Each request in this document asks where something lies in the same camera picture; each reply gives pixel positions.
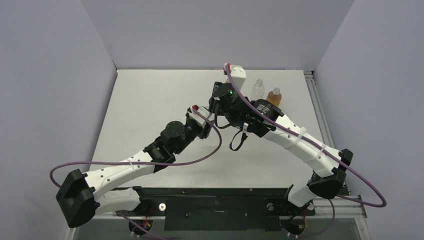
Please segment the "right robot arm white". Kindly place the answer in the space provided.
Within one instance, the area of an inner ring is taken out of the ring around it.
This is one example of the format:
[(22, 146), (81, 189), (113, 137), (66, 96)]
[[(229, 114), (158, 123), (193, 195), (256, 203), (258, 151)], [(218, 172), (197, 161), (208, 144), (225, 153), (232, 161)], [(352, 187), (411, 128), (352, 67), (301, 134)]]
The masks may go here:
[(353, 153), (320, 142), (308, 134), (306, 128), (296, 125), (281, 109), (265, 99), (252, 100), (250, 103), (256, 111), (248, 107), (231, 83), (215, 82), (209, 110), (217, 117), (224, 116), (229, 126), (239, 129), (242, 141), (252, 133), (283, 147), (312, 168), (313, 174), (306, 183), (291, 186), (282, 199), (283, 209), (294, 214), (316, 197), (333, 199), (344, 185), (346, 168), (325, 153), (329, 152), (346, 165), (350, 165)]

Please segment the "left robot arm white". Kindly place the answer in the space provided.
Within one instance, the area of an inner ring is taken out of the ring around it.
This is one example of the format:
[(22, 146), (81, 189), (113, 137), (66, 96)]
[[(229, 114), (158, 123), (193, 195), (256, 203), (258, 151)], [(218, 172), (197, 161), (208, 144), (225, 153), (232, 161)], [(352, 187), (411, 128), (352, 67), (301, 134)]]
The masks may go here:
[(52, 183), (59, 188), (55, 198), (67, 226), (80, 227), (95, 215), (107, 212), (133, 211), (136, 215), (145, 214), (149, 210), (149, 201), (140, 194), (141, 187), (119, 187), (166, 167), (188, 166), (214, 155), (216, 150), (197, 160), (176, 162), (176, 155), (196, 138), (207, 138), (211, 129), (219, 132), (214, 126), (213, 118), (214, 114), (209, 111), (202, 113), (200, 110), (189, 109), (185, 123), (168, 123), (153, 143), (136, 154), (119, 162), (92, 161), (91, 165), (102, 167), (86, 172), (77, 168), (70, 171), (62, 183), (54, 179), (54, 172), (75, 163), (69, 162), (54, 167), (49, 176)]

